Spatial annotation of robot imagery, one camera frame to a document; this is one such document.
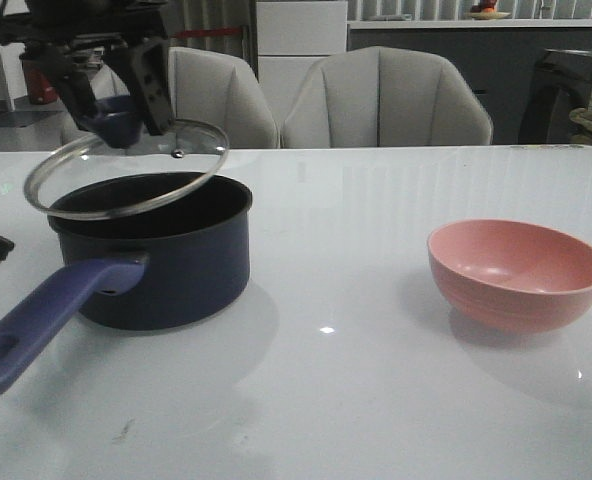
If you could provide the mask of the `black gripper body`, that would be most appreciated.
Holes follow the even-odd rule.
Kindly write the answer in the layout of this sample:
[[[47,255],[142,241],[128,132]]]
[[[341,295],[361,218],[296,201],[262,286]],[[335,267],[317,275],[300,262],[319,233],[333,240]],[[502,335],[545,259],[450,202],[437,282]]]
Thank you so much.
[[[28,55],[72,55],[97,47],[134,53],[169,38],[167,1],[28,1],[25,13],[0,16],[0,45]]]

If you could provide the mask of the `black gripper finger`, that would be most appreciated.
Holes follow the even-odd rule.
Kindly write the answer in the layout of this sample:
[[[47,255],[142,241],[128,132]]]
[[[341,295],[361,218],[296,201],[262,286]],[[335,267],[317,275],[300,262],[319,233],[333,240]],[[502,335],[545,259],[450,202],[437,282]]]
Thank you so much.
[[[98,114],[96,97],[90,81],[74,60],[59,47],[43,45],[34,56],[40,72],[57,91],[76,125],[91,131],[90,121]]]
[[[160,37],[115,48],[109,67],[127,88],[133,105],[151,135],[166,133],[174,122],[168,85],[169,41]]]

